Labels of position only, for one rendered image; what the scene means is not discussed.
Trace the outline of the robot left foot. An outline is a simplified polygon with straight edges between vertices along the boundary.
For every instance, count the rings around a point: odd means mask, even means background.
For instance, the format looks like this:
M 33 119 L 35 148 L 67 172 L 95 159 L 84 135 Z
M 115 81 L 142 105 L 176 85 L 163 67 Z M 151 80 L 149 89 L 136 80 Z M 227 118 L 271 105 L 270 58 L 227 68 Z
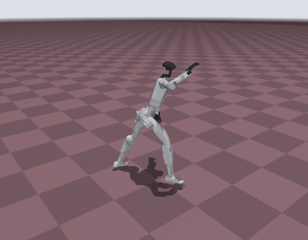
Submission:
M 127 165 L 128 165 L 128 163 L 123 162 L 123 161 L 121 163 L 119 163 L 119 161 L 115 161 L 114 164 L 113 164 L 114 167 L 127 166 Z

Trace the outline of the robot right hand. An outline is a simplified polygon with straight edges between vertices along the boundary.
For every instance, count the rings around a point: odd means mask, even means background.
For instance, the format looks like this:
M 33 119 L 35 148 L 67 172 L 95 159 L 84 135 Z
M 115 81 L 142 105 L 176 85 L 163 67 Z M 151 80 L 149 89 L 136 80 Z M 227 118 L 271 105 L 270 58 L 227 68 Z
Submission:
M 196 65 L 196 66 L 199 65 L 199 63 L 197 63 L 197 62 L 196 62 L 196 63 L 193 63 L 191 66 L 188 67 L 187 70 L 185 70 L 185 71 L 187 71 L 187 75 L 190 75 L 191 70 L 192 70 L 193 67 L 195 67 L 195 65 Z

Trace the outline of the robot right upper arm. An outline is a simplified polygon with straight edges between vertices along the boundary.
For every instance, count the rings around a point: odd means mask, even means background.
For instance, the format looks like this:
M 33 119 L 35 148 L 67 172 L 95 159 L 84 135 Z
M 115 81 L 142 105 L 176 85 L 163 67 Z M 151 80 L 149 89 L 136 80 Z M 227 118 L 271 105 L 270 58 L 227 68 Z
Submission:
M 172 91 L 173 89 L 176 88 L 176 85 L 174 84 L 174 82 L 171 83 L 171 84 L 169 84 L 169 85 L 167 85 L 167 83 L 168 83 L 167 80 L 161 80 L 161 81 L 159 81 L 159 86 L 160 86 L 160 88 L 161 88 L 161 89 L 166 88 L 166 89 L 169 89 L 169 90 L 171 90 L 171 91 Z

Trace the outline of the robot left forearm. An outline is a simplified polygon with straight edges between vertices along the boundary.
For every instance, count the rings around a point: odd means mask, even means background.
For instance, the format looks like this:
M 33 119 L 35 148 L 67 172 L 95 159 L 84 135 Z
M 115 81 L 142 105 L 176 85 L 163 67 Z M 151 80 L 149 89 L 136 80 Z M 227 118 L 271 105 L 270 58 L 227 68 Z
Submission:
M 162 103 L 161 103 L 161 105 L 162 105 Z M 159 115 L 159 111 L 160 111 L 160 109 L 161 109 L 161 105 L 160 105 L 159 108 L 158 108 L 158 107 L 155 107 L 155 114 L 156 114 L 156 115 Z

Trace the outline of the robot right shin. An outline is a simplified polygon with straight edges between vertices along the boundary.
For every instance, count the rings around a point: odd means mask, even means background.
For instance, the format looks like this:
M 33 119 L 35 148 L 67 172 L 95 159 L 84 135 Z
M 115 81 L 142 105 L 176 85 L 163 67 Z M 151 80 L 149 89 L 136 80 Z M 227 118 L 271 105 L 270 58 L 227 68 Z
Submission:
M 173 164 L 174 164 L 174 157 L 173 157 L 173 147 L 170 148 L 167 145 L 162 146 L 163 158 L 164 163 L 167 166 L 168 175 L 169 177 L 173 177 Z M 172 176 L 171 176 L 172 175 Z

